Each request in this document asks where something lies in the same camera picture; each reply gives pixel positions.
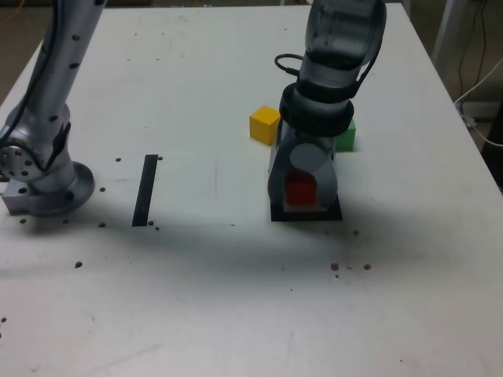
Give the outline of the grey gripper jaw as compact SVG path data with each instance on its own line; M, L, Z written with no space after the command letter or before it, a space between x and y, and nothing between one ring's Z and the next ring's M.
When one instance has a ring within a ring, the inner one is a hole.
M322 207L332 206L337 197L338 182L333 165L333 148L302 143L290 152L290 163L311 174L317 184L317 201Z
M296 130L289 125L279 125L275 142L270 149L267 192L270 203L282 205L285 201L285 178L291 170L290 155L299 144Z

